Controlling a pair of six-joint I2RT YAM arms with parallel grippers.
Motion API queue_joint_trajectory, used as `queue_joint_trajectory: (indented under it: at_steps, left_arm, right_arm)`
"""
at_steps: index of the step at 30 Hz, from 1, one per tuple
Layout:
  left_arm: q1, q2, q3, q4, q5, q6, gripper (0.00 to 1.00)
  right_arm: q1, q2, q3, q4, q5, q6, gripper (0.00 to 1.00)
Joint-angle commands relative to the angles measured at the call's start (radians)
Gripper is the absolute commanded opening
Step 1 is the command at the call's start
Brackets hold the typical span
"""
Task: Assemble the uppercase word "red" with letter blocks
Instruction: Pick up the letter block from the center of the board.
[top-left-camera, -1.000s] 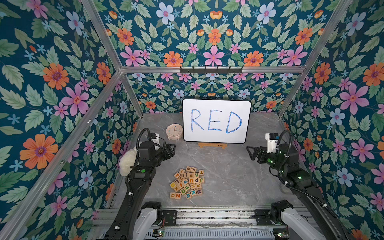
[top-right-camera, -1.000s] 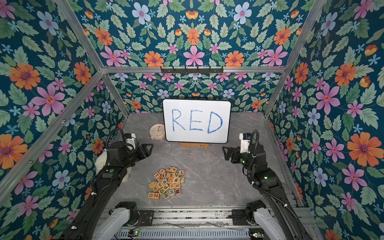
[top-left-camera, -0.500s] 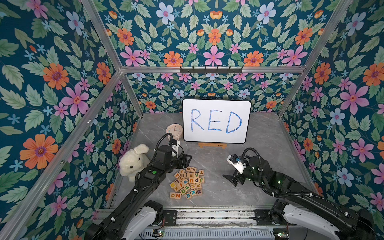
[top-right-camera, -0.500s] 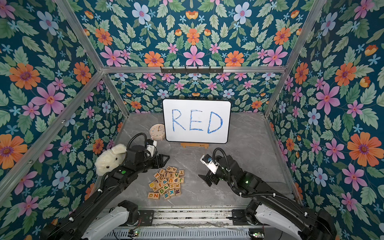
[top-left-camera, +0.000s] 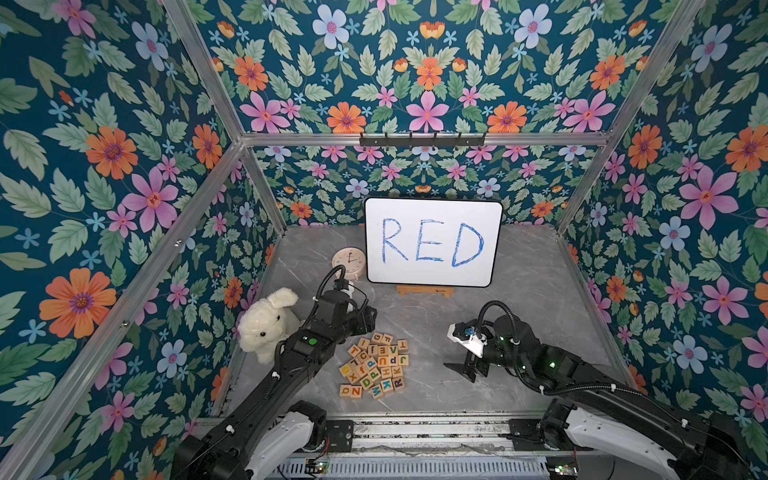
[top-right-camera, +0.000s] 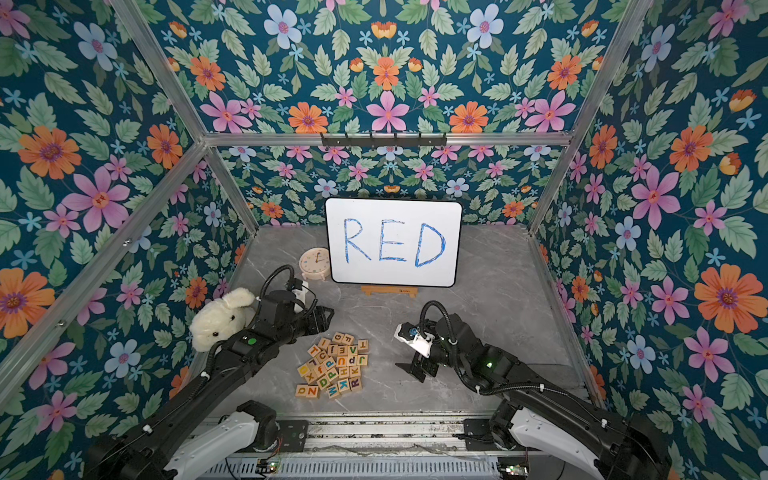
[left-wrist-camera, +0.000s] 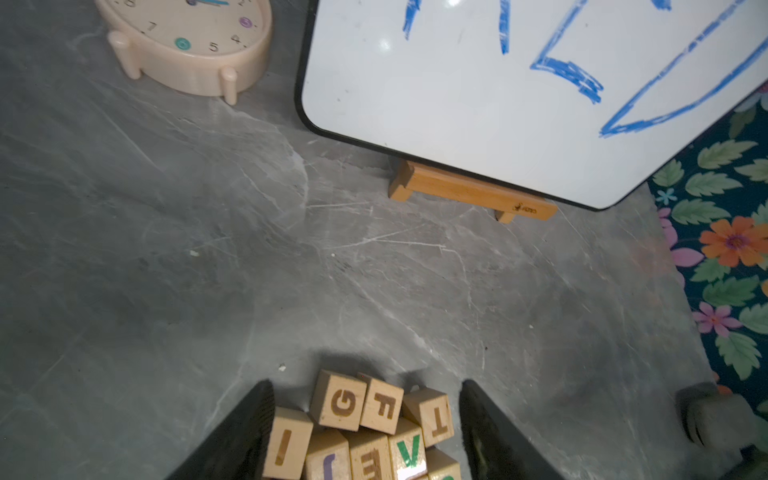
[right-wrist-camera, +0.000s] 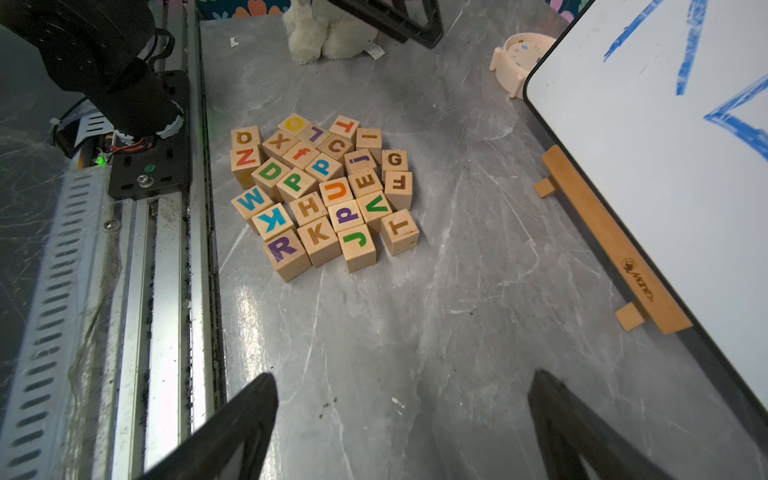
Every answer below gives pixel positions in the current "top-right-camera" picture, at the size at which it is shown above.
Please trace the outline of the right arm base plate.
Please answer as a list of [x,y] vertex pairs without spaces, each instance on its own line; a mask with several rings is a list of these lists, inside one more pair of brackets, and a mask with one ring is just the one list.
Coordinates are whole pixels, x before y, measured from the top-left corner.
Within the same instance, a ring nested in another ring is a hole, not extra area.
[[467,451],[499,451],[491,434],[488,418],[466,418],[462,422],[463,433],[458,437]]

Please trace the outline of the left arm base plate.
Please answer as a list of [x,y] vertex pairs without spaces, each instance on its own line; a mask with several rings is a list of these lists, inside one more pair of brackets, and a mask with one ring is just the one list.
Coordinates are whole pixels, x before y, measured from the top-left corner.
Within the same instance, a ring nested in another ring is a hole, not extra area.
[[306,420],[278,420],[266,430],[265,450],[270,454],[303,452],[308,439]]

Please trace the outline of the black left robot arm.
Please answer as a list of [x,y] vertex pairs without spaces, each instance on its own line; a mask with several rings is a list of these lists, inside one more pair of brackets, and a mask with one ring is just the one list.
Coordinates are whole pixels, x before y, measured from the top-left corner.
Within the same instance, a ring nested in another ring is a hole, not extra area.
[[273,452],[282,443],[275,410],[255,400],[195,432],[231,393],[275,359],[282,346],[327,331],[335,312],[313,303],[295,312],[292,294],[262,300],[261,319],[214,343],[203,371],[174,398],[122,434],[99,436],[84,456],[86,479],[197,479],[233,453]]

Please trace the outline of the wooden block green D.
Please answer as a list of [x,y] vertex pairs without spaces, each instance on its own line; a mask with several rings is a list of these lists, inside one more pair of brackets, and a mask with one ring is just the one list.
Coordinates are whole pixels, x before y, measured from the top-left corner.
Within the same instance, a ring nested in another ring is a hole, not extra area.
[[326,376],[322,376],[317,380],[317,385],[320,390],[327,389],[332,384],[332,381],[329,380]]

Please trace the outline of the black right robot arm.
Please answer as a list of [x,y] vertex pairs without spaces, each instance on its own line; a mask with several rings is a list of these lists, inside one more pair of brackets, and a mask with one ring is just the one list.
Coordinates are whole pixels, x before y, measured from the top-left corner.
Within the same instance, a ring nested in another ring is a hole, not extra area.
[[671,458],[665,436],[644,415],[624,418],[545,379],[515,355],[482,342],[458,315],[402,323],[395,338],[414,350],[403,370],[422,381],[440,367],[500,404],[488,426],[501,449],[542,451],[593,479],[665,479]]

